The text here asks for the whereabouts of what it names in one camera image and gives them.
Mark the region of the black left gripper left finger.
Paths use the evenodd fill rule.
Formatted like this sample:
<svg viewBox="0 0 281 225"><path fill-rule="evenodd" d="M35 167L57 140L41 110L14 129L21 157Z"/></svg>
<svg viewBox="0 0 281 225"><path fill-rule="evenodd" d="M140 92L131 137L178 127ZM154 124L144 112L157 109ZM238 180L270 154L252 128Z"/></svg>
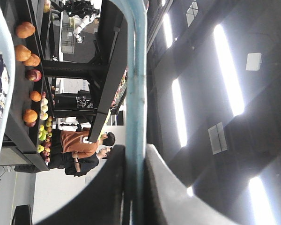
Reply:
<svg viewBox="0 0 281 225"><path fill-rule="evenodd" d="M84 177L53 169L37 174L36 225L119 225L125 147L115 145L108 160Z"/></svg>

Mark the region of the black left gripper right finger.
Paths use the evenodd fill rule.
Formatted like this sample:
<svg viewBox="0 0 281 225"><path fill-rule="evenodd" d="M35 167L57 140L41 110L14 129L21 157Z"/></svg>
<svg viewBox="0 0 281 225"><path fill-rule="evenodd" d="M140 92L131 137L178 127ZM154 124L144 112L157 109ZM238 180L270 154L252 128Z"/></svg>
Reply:
<svg viewBox="0 0 281 225"><path fill-rule="evenodd" d="M234 225L196 196L168 168L152 144L145 157L146 225Z"/></svg>

